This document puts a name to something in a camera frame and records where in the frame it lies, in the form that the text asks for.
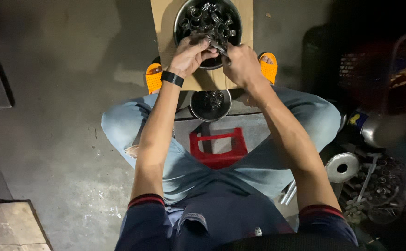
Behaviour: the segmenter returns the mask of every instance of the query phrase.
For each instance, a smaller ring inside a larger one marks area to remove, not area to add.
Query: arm
[[[207,39],[200,37],[182,39],[167,70],[185,79],[198,69],[202,61],[218,56],[217,50],[207,49],[208,46]],[[163,81],[141,132],[131,199],[146,193],[163,196],[163,168],[172,139],[179,94],[180,87]]]
[[[223,71],[254,98],[263,112],[277,152],[293,173],[299,208],[324,204],[340,210],[316,147],[262,75],[256,52],[246,45],[229,44],[228,55],[231,65],[224,58]]]

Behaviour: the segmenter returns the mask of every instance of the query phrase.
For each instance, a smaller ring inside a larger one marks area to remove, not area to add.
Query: light blue jeans
[[[340,126],[340,113],[332,104],[312,94],[284,87],[273,88],[310,135],[317,151],[334,139]],[[102,129],[108,140],[133,168],[136,158],[127,155],[125,150],[139,143],[157,97],[152,94],[129,100],[113,106],[102,116]],[[172,139],[163,173],[165,202],[172,205],[187,196],[194,196],[214,180],[226,182],[249,194],[259,191],[273,199],[293,180],[293,174],[282,164],[276,151],[273,139],[268,137],[232,166],[212,170]]]

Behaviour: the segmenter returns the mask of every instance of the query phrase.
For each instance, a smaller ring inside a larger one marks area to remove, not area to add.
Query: black wristwatch
[[[163,80],[176,84],[180,88],[183,87],[183,83],[184,83],[184,78],[182,78],[170,71],[163,71],[163,74],[161,75],[161,81],[163,81]]]

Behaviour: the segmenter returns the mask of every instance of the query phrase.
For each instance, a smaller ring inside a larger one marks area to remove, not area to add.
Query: hand
[[[249,46],[242,44],[234,46],[228,43],[228,58],[222,57],[223,72],[235,84],[248,89],[255,83],[263,83],[266,78],[262,74],[257,54]]]
[[[193,74],[203,61],[218,57],[217,49],[208,47],[209,41],[202,36],[183,38],[167,71],[185,79]]]

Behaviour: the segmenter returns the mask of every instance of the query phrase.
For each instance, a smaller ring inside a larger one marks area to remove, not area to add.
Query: red plastic stool
[[[222,154],[211,154],[200,151],[198,147],[199,141],[232,138],[232,150]],[[246,149],[245,139],[243,138],[243,130],[241,127],[234,128],[234,132],[230,134],[221,134],[215,136],[197,136],[196,132],[189,134],[190,154],[199,162],[205,164],[211,169],[222,169],[239,161],[243,156],[248,154]]]

